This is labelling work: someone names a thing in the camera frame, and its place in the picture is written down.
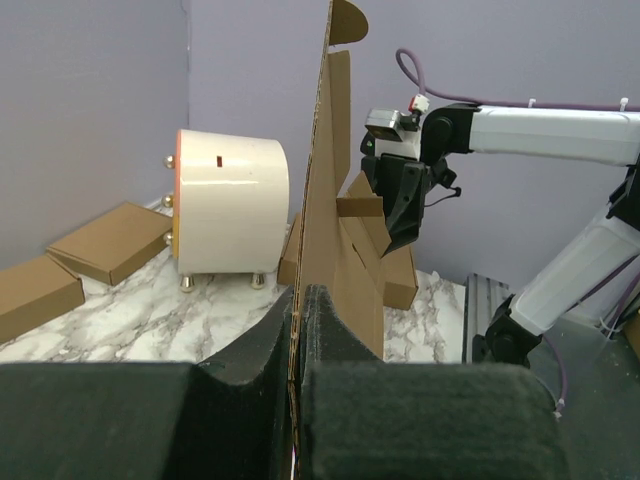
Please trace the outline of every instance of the box lid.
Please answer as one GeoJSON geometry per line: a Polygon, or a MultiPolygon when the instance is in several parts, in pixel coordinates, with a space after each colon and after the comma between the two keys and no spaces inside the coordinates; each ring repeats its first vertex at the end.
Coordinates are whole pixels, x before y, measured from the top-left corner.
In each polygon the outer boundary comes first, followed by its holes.
{"type": "Polygon", "coordinates": [[[43,255],[0,271],[0,316],[79,282],[55,259],[43,255]]]}
{"type": "Polygon", "coordinates": [[[53,243],[49,250],[111,271],[170,229],[170,217],[124,203],[53,243]]]}

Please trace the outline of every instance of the wall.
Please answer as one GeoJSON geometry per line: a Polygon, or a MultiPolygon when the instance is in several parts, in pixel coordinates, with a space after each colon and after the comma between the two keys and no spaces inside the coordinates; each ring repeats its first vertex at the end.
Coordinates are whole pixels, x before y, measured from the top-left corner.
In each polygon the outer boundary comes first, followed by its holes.
{"type": "Polygon", "coordinates": [[[327,0],[191,0],[190,127],[274,138],[302,208],[327,0]]]}
{"type": "Polygon", "coordinates": [[[171,190],[186,47],[180,0],[0,4],[0,269],[171,190]]]}
{"type": "MultiPolygon", "coordinates": [[[[447,92],[613,105],[626,96],[640,104],[638,2],[357,3],[370,30],[352,48],[354,163],[368,109],[404,109],[416,91],[396,66],[400,46],[420,56],[429,85],[447,92]]],[[[477,272],[514,287],[532,279],[624,178],[613,167],[509,155],[452,156],[449,164],[463,196],[427,209],[418,267],[458,282],[477,272]]]]}

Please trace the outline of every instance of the small toy oven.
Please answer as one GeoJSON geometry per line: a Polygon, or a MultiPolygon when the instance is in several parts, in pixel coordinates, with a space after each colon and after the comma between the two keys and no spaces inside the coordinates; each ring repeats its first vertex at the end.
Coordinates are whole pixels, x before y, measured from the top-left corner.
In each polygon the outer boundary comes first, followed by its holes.
{"type": "Polygon", "coordinates": [[[176,154],[173,231],[165,240],[178,261],[183,291],[197,273],[264,274],[277,268],[287,228],[289,172],[275,140],[180,130],[176,154]]]}

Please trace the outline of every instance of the black cable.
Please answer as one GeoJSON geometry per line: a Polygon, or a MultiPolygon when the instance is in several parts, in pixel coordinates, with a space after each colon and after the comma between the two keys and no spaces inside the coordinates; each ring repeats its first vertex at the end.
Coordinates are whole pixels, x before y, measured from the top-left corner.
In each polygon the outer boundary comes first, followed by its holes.
{"type": "Polygon", "coordinates": [[[429,203],[425,205],[424,208],[433,207],[434,205],[437,205],[440,202],[443,202],[449,198],[456,198],[462,195],[462,189],[460,187],[449,188],[449,190],[453,190],[455,193],[452,193],[451,195],[447,195],[446,197],[442,197],[440,200],[436,200],[433,203],[429,203]]]}

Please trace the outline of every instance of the metal leg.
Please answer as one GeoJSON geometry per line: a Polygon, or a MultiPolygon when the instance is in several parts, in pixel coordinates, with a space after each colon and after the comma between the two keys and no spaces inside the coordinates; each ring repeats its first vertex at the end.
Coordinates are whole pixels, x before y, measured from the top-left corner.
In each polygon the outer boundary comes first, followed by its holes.
{"type": "Polygon", "coordinates": [[[264,273],[254,273],[251,277],[251,288],[260,290],[264,287],[265,279],[264,273]]]}
{"type": "Polygon", "coordinates": [[[184,293],[192,292],[195,288],[195,283],[193,281],[193,275],[182,275],[180,279],[180,290],[184,293]]]}

